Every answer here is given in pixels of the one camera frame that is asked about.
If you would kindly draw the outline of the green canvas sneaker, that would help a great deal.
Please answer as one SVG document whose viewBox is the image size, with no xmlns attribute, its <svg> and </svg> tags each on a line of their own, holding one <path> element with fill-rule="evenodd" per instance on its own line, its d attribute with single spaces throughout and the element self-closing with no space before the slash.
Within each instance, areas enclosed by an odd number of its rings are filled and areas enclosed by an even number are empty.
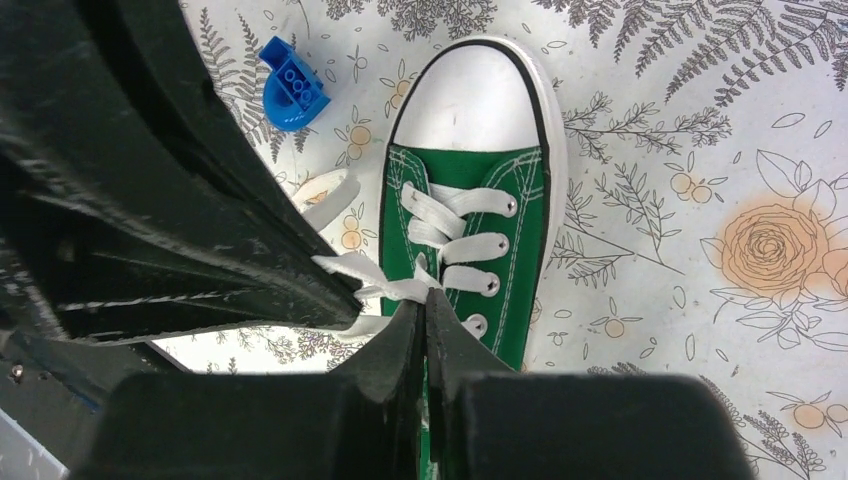
<svg viewBox="0 0 848 480">
<path fill-rule="evenodd" d="M 361 282 L 379 332 L 403 300 L 442 290 L 461 325 L 513 369 L 523 362 L 543 260 L 561 215 L 566 137 L 549 76 L 531 51 L 479 35 L 437 53 L 407 91 L 382 168 L 377 260 L 317 256 Z"/>
</svg>

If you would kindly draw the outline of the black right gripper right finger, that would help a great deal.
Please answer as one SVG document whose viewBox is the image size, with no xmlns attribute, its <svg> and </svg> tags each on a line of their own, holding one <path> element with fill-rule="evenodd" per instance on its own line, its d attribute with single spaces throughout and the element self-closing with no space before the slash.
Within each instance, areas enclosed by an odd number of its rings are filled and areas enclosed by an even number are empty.
<svg viewBox="0 0 848 480">
<path fill-rule="evenodd" d="M 750 479 L 730 417 L 674 375 L 521 374 L 425 304 L 430 456 L 443 479 Z"/>
</svg>

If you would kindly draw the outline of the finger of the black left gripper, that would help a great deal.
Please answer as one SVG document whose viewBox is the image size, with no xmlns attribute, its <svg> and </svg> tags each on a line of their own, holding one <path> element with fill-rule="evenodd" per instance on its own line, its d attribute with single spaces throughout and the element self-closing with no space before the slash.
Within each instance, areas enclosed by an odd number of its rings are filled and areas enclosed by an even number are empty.
<svg viewBox="0 0 848 480">
<path fill-rule="evenodd" d="M 1 324 L 118 344 L 346 329 L 354 280 L 249 145 L 173 1 L 1 5 Z"/>
</svg>

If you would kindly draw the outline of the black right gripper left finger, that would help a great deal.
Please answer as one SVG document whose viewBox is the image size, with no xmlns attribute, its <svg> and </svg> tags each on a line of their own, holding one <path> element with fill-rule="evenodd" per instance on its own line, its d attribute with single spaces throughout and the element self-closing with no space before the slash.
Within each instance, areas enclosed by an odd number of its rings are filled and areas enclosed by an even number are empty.
<svg viewBox="0 0 848 480">
<path fill-rule="evenodd" d="M 317 374 L 138 374 L 106 403 L 74 479 L 415 479 L 424 309 L 404 303 Z"/>
</svg>

